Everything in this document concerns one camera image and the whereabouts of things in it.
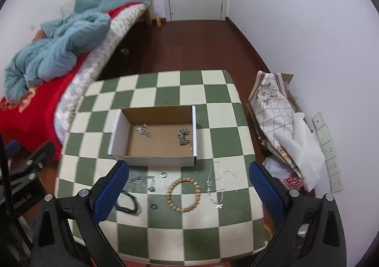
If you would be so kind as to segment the white power strip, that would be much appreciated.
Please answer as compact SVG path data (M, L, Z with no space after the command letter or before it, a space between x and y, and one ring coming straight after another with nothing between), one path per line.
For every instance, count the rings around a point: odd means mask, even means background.
M325 168L328 175L329 190L332 193L340 192L344 189L344 186L338 165L337 151L335 149L328 125L323 118L322 112L320 111L313 116L311 121L313 123L321 151L325 156Z

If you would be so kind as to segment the red bed sheet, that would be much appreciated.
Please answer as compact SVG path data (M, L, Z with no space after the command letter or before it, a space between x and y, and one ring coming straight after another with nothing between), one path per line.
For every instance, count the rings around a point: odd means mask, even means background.
M129 3L110 11L111 20L124 8L135 4L137 3ZM6 100L1 100L1 134L5 143L16 140L27 151L33 152L46 141L51 141L55 145L53 159L59 160L63 143L58 141L54 131L55 109L88 55L80 57L77 65L66 76L41 84L25 105L11 106Z

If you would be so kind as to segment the white plastic sheet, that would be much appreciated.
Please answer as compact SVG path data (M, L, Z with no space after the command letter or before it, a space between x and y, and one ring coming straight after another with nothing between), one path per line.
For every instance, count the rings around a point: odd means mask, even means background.
M317 138L310 132L304 121L304 113L296 112L293 115L292 136L280 131L275 131L274 135L298 167L304 189L308 192L313 190L319 181L325 156L320 149Z

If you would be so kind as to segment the checkered mattress cover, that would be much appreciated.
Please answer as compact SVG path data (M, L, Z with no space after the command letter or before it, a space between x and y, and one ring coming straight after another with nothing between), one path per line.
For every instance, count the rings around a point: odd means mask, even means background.
M58 141L63 143L78 106L87 88L100 73L126 36L133 24L148 11L144 4L135 4L121 10L112 20L110 30L104 41L84 59L57 104L54 114L54 131Z

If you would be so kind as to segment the small silver earrings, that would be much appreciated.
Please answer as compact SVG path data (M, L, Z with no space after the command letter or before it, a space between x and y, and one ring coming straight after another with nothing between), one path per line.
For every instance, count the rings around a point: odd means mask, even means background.
M135 193L154 193L156 178L153 175L137 176L131 180L132 191Z

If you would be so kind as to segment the green checkered tablecloth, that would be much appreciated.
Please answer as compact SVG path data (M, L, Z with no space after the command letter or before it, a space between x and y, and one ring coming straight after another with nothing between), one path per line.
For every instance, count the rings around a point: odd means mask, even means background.
M194 105L197 160L192 168L131 168L119 205L101 230L120 257L142 263L200 265L230 261L269 242L262 203L249 182L255 154L242 102L224 70L167 71L93 82L75 111L62 149L57 197L90 188L115 164L107 154L122 108ZM216 162L237 176L220 189ZM131 180L156 178L154 193L135 193Z

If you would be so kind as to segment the blue crumpled blanket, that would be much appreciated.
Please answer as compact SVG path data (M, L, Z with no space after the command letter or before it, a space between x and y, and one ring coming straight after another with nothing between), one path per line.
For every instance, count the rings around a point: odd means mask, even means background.
M5 68L5 99L17 104L30 88L68 74L82 54L108 35L108 12L132 2L147 4L148 0L75 0L72 13L42 23L45 36L24 46Z

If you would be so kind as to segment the floral patterned cloth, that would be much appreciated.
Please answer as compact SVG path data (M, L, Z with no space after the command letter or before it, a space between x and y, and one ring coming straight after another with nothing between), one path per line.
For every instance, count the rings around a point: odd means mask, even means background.
M264 148L302 177L295 161L275 137L279 133L293 135L293 115L297 112L287 95L282 74L257 72L248 110Z

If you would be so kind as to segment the white cardboard box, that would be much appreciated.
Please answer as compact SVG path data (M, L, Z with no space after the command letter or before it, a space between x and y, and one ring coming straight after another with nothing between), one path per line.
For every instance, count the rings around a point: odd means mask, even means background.
M197 160L196 107L119 109L107 154L130 166L194 167Z

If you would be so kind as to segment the wooden bed frame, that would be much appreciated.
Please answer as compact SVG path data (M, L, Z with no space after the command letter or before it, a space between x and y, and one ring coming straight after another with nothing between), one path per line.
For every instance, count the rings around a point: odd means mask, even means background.
M144 12L144 17L145 17L145 20L146 20L146 24L148 26L151 26L153 24L153 18L152 18L152 12L151 12L150 8L148 8Z

